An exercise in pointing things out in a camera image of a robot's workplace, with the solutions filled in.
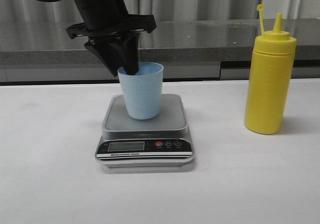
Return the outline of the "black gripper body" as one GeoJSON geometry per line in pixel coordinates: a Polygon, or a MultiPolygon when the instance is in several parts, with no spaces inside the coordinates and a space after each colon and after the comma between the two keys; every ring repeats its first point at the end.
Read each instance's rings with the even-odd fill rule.
{"type": "Polygon", "coordinates": [[[70,39],[103,37],[153,32],[156,21],[152,14],[130,14],[124,0],[73,0],[83,22],[66,29],[70,39]]]}

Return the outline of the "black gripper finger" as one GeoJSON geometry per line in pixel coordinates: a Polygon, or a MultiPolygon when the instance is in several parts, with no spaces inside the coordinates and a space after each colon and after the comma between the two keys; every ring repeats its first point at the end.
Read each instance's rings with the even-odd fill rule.
{"type": "Polygon", "coordinates": [[[139,71],[138,40],[138,34],[127,33],[117,35],[109,44],[114,57],[111,70],[115,75],[120,67],[123,67],[127,75],[135,75],[139,71]]]}
{"type": "Polygon", "coordinates": [[[122,63],[108,41],[93,42],[92,39],[89,39],[84,47],[96,56],[114,77],[118,75],[118,69],[122,63]]]}

